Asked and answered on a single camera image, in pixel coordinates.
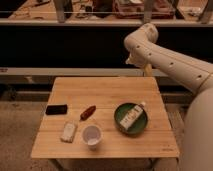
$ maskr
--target concrete floor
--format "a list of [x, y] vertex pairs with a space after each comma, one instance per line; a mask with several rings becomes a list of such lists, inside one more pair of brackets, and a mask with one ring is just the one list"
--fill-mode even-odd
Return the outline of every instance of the concrete floor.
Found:
[[[48, 160], [30, 157], [47, 99], [48, 93], [41, 96], [35, 92], [30, 96], [29, 94], [17, 96], [13, 101], [8, 100], [8, 95], [1, 96], [0, 171], [56, 170]], [[148, 165], [147, 159], [60, 160], [60, 162], [64, 167], [74, 171], [141, 171]], [[176, 170], [175, 159], [161, 159], [155, 168], [155, 171]]]

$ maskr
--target phone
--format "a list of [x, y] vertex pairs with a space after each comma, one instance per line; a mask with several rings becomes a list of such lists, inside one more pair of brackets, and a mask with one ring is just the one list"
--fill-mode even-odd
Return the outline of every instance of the phone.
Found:
[[67, 114], [67, 104], [62, 105], [48, 105], [46, 108], [47, 115], [63, 115]]

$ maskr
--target white cup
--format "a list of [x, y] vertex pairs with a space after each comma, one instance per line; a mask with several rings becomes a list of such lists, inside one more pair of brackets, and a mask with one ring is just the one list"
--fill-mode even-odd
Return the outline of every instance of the white cup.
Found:
[[101, 141], [101, 130], [95, 125], [87, 126], [82, 132], [82, 138], [89, 149], [95, 150]]

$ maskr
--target red chili pepper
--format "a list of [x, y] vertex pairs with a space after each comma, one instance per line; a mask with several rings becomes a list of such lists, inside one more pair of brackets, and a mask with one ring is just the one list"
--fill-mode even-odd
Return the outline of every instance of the red chili pepper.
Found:
[[80, 115], [80, 121], [85, 121], [89, 118], [96, 110], [96, 106], [90, 106]]

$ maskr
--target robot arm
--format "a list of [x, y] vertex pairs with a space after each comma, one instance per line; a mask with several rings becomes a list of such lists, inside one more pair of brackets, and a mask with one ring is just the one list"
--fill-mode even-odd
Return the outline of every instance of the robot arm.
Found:
[[213, 87], [213, 65], [156, 44], [158, 31], [153, 24], [145, 24], [125, 38], [131, 56], [128, 64], [144, 68], [151, 63], [193, 93]]
[[125, 39], [131, 53], [127, 63], [156, 68], [188, 88], [197, 96], [185, 119], [180, 153], [180, 171], [213, 170], [213, 65], [155, 45], [157, 29], [145, 24]]

